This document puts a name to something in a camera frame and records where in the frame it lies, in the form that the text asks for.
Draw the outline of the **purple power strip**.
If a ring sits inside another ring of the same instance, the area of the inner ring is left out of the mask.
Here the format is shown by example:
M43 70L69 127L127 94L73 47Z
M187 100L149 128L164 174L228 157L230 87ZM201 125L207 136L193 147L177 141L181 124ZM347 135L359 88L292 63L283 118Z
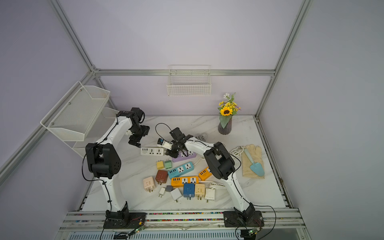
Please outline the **purple power strip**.
M189 159L193 159L197 156L196 153L188 151L187 154L184 154L182 151L179 152L179 155L176 158L172 158L172 162L180 162L180 161L185 161Z

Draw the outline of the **white power strip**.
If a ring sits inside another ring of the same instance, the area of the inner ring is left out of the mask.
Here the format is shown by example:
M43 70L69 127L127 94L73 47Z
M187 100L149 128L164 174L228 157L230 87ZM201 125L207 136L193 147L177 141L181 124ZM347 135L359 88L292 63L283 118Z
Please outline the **white power strip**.
M142 156L163 156L164 148L160 147L143 147L141 148Z

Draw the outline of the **green small adapter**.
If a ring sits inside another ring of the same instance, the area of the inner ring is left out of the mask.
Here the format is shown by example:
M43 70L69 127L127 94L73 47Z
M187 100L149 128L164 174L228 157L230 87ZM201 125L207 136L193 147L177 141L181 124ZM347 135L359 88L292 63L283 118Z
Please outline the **green small adapter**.
M173 163L173 162L172 162L171 160L167 160L167 161L165 161L165 162L164 162L164 167L165 167L165 169L166 169L166 170L172 169L172 167L173 167L173 166L172 166L172 163Z

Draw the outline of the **teal power strip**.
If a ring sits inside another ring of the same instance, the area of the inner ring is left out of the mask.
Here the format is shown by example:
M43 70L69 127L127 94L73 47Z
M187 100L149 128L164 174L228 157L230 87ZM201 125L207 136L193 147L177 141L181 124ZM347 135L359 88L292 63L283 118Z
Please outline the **teal power strip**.
M173 168L168 171L168 176L170 179L180 177L184 174L187 174L191 171L193 171L195 168L194 164L192 162L188 162L184 165L181 165L179 167Z

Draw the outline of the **yellow cube adapter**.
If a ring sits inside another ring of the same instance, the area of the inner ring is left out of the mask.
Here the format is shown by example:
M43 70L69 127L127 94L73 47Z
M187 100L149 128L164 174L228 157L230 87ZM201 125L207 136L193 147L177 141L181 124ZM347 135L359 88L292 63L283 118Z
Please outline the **yellow cube adapter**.
M156 166L158 170L162 170L165 168L164 162L163 161L158 161L156 162Z

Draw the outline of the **brown cube adapter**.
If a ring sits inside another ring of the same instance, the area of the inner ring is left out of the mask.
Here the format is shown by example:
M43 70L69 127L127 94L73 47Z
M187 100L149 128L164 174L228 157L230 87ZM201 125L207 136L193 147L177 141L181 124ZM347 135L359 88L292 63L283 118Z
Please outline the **brown cube adapter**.
M165 184L168 180L168 172L166 170L158 170L157 175L155 177L156 182L159 185Z

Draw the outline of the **orange power strip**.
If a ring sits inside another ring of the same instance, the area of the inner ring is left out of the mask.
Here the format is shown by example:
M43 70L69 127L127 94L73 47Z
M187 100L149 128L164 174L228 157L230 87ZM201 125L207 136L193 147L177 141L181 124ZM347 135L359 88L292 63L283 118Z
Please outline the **orange power strip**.
M211 173L211 170L209 167L206 167L204 170L202 170L198 177L200 179L200 181L206 181L208 178L210 178L212 176L212 173Z
M171 186L173 188L182 188L184 184L198 184L199 178L198 176L190 176L190 177L176 177L171 179Z

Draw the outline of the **blue cube adapter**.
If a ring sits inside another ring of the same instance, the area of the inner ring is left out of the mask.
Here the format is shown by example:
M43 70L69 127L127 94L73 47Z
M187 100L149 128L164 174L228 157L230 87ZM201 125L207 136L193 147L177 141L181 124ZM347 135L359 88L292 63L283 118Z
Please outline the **blue cube adapter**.
M183 187L183 197L191 200L195 197L195 184L185 183Z

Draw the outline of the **beige cube adapter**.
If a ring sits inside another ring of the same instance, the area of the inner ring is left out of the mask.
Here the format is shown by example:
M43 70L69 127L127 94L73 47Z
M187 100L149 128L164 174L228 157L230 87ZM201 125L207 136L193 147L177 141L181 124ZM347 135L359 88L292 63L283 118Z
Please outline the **beige cube adapter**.
M195 197L202 200L205 197L206 187L205 184L195 184Z

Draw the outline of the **small white plug charger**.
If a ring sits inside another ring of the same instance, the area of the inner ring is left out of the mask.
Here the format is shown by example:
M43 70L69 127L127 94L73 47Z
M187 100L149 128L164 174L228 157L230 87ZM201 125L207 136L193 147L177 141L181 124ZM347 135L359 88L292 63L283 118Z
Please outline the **small white plug charger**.
M165 194L165 192L166 192L166 188L161 187L161 188L160 188L160 191L159 191L159 197L162 198L163 195Z

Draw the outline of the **small white adapter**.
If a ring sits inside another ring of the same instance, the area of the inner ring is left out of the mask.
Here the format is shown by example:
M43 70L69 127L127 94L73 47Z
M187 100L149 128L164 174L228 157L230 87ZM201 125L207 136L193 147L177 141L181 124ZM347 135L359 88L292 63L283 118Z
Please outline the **small white adapter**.
M183 195L181 194L179 189L173 189L170 193L171 193L171 196L172 196L173 200L176 203L178 203L179 199L181 199L183 197Z

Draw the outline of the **pink white cube adapter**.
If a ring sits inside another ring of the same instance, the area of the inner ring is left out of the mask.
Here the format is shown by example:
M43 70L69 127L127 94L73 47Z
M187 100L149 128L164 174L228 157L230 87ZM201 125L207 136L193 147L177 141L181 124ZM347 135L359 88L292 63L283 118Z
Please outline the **pink white cube adapter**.
M144 190L151 193L156 188L154 178L152 176L143 179Z

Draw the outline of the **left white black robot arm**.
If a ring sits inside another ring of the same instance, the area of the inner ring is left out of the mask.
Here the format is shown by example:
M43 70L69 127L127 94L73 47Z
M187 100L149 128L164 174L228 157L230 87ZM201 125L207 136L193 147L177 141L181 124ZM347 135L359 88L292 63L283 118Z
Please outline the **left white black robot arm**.
M86 145L83 160L87 160L89 172L95 177L94 181L101 182L110 212L128 208L118 177L122 161L116 148L125 135L129 136L129 145L141 147L141 139L147 136L150 130L149 126L143 125L144 119L145 113L140 108L119 111L114 123L102 137Z

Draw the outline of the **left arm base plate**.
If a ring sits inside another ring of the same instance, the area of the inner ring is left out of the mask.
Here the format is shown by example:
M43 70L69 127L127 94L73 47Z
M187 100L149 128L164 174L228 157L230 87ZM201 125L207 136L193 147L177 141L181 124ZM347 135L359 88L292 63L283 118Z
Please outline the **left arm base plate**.
M145 224L146 213L106 212L104 229L138 229Z

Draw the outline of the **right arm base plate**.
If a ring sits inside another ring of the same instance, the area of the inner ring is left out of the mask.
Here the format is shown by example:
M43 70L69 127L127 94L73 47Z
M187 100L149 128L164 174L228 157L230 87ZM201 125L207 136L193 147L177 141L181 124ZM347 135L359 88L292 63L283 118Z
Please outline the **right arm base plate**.
M264 227L264 218L260 211L254 211L251 215L245 216L244 214L235 211L225 211L224 224L226 228L230 227Z

